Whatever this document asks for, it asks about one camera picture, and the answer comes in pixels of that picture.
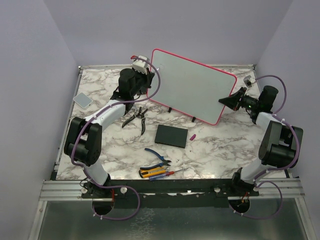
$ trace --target white marble pattern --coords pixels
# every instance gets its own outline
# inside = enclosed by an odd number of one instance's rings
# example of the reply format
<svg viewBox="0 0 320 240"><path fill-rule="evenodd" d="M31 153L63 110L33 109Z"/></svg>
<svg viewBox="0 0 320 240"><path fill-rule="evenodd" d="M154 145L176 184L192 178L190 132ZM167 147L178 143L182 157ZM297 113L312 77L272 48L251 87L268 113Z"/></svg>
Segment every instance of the white marble pattern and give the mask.
<svg viewBox="0 0 320 240"><path fill-rule="evenodd" d="M85 93L93 103L86 110L74 105L72 118L84 118L101 107L110 99L118 86L121 69L87 69L83 71L78 93ZM249 68L226 68L226 72L237 76L236 92L245 86L243 79L247 75L254 76ZM259 96L255 84L249 90L253 97ZM120 118L102 134L102 152L99 160L112 179L141 179L138 170L142 166L159 163L155 155L146 152L151 148L165 159L171 160L170 170L187 168L186 171L174 174L168 179L209 179L231 178L240 167L250 164L256 157L263 131L254 125L244 109L234 112L225 108L220 122L211 126L196 120L191 122L189 116L176 111L168 112L168 108L150 100L136 104L137 107L148 108L146 113L146 130L141 136L141 120L136 118L125 128L122 123L132 115L129 112ZM188 129L186 148L178 148L154 143L158 124ZM269 177L285 177L283 172L275 172ZM57 173L57 180L80 180L85 175L80 167L73 166L70 158L62 153Z"/></svg>

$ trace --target blue-handled pliers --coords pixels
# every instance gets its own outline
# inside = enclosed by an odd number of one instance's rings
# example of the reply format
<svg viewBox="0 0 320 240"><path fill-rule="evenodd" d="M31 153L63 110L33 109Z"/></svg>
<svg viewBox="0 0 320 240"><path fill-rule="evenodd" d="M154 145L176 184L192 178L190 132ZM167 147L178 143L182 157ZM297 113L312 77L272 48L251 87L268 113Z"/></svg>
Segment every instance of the blue-handled pliers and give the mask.
<svg viewBox="0 0 320 240"><path fill-rule="evenodd" d="M150 153L153 153L154 155L156 155L162 162L161 163L158 163L154 166L147 166L147 167L140 167L140 170L151 170L151 169L155 169L157 167L162 167L163 165L166 165L166 166L170 166L169 163L171 163L170 160L165 160L165 157L164 156L160 156L159 153L157 153L156 151L150 149L150 148L145 148L144 150L150 152Z"/></svg>

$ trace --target lavender wall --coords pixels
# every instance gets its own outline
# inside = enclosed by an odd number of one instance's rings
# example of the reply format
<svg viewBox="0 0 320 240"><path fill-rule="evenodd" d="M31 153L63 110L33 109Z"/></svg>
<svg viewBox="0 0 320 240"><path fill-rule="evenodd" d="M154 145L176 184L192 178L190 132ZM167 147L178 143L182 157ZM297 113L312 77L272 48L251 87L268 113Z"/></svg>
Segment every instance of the lavender wall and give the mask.
<svg viewBox="0 0 320 240"><path fill-rule="evenodd" d="M294 126L303 128L301 154L294 168L306 195L313 226L320 239L320 1L294 0L258 65L258 76L275 74L287 86L287 101L279 115ZM281 85L266 79L261 85ZM279 107L283 91L276 99Z"/></svg>
<svg viewBox="0 0 320 240"><path fill-rule="evenodd" d="M44 0L79 65L161 48L208 64L256 64L292 0Z"/></svg>
<svg viewBox="0 0 320 240"><path fill-rule="evenodd" d="M42 0L2 0L0 23L0 238L25 240L78 68Z"/></svg>

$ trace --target orange-handled screwdriver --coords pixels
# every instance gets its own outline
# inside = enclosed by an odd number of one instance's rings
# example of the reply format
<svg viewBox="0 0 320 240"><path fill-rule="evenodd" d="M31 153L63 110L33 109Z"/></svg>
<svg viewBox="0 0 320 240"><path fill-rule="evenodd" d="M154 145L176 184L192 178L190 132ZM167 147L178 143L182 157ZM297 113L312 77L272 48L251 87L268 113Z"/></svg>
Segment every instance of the orange-handled screwdriver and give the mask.
<svg viewBox="0 0 320 240"><path fill-rule="evenodd" d="M164 167L157 167L150 170L139 170L139 175L141 178L148 178L151 176L164 174L167 172L167 168Z"/></svg>
<svg viewBox="0 0 320 240"><path fill-rule="evenodd" d="M184 170L187 170L187 169L184 168L184 169L180 169L180 170L178 170L178 171L168 171L168 172L166 172L166 173L162 173L162 174L158 174L158 175L155 175L155 176L151 176L151 177L149 177L149 180L150 180L150 181L153 181L153 180L157 180L157 179L163 179L163 178L165 178L166 176L170 176L170 175L172 175L172 174L175 174L175 173L177 173L177 172L184 171Z"/></svg>

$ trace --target pliers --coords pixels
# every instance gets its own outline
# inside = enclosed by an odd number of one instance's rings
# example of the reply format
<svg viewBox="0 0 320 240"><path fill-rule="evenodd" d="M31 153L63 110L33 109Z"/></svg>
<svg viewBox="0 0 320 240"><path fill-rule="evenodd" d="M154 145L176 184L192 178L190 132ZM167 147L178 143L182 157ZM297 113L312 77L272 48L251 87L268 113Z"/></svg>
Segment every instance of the pliers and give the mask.
<svg viewBox="0 0 320 240"><path fill-rule="evenodd" d="M124 128L125 125L127 125L128 123L130 123L133 119L138 118L141 119L141 125L142 125L142 130L141 130L141 136L145 133L146 130L146 117L145 117L145 113L148 111L148 108L144 111L142 111L142 107L139 108L139 112L138 114L133 114L129 119L127 119L123 124L122 124L122 128Z"/></svg>
<svg viewBox="0 0 320 240"><path fill-rule="evenodd" d="M154 166L147 166L147 167L140 167L140 170L151 170L151 169L155 169L157 167L162 167L163 165L166 165L166 166L171 166L169 163L171 163L170 160L165 160L165 157L164 156L160 156L159 153L157 153L156 151L153 151L152 149L150 148L145 148L144 150L150 152L150 153L153 153L154 155L156 155L162 162L161 163L158 163Z"/></svg>

